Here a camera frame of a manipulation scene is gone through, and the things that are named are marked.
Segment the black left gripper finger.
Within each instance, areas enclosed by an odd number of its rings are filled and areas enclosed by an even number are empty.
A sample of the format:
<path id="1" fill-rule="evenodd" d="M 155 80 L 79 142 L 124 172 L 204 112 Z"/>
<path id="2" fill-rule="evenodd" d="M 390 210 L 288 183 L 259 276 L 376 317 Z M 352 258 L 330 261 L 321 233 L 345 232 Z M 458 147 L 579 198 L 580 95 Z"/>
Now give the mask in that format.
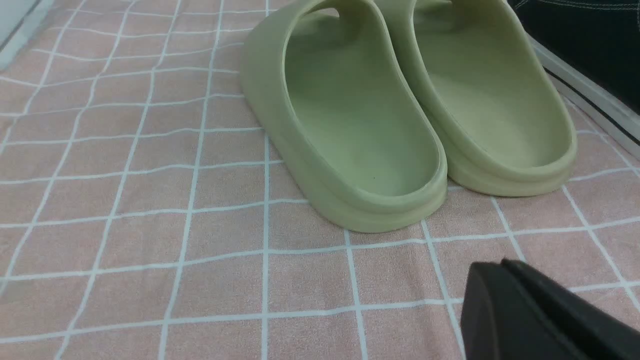
<path id="1" fill-rule="evenodd" d="M 468 360 L 637 360 L 640 334 L 521 260 L 473 262 L 462 302 Z"/>

